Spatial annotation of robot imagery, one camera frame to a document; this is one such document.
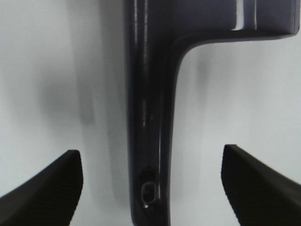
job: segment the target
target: white background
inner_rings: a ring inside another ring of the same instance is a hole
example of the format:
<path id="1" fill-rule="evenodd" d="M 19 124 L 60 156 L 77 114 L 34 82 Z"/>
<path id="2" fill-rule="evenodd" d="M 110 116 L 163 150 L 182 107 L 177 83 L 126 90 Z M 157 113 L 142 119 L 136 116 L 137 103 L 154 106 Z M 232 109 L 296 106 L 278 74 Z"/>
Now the white background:
<path id="1" fill-rule="evenodd" d="M 120 0 L 0 1 L 0 196 L 79 149 L 72 226 L 130 226 Z M 224 144 L 301 183 L 301 35 L 211 44 L 184 58 L 176 93 L 172 226 L 238 226 Z"/>

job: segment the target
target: white wall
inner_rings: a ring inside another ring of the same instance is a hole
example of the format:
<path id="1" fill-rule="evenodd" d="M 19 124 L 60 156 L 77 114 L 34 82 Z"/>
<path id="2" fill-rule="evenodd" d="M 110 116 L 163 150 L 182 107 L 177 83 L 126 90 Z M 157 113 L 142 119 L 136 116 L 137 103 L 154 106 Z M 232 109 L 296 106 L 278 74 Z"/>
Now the white wall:
<path id="1" fill-rule="evenodd" d="M 72 226 L 130 226 L 122 1 L 0 1 L 0 196 L 79 149 Z M 176 93 L 172 225 L 238 226 L 220 180 L 235 143 L 301 183 L 301 35 L 213 44 Z"/>

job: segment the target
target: black object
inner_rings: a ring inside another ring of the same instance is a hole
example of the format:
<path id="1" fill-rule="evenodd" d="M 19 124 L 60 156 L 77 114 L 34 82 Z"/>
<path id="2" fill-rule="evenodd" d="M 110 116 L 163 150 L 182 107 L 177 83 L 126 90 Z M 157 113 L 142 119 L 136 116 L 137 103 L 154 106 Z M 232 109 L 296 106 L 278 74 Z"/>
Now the black object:
<path id="1" fill-rule="evenodd" d="M 222 184 L 241 226 L 300 226 L 301 186 L 226 145 Z"/>
<path id="2" fill-rule="evenodd" d="M 298 32 L 300 0 L 125 0 L 129 175 L 135 226 L 169 226 L 174 96 L 197 45 Z"/>
<path id="3" fill-rule="evenodd" d="M 0 226 L 68 226 L 82 186 L 80 154 L 67 151 L 0 198 Z"/>

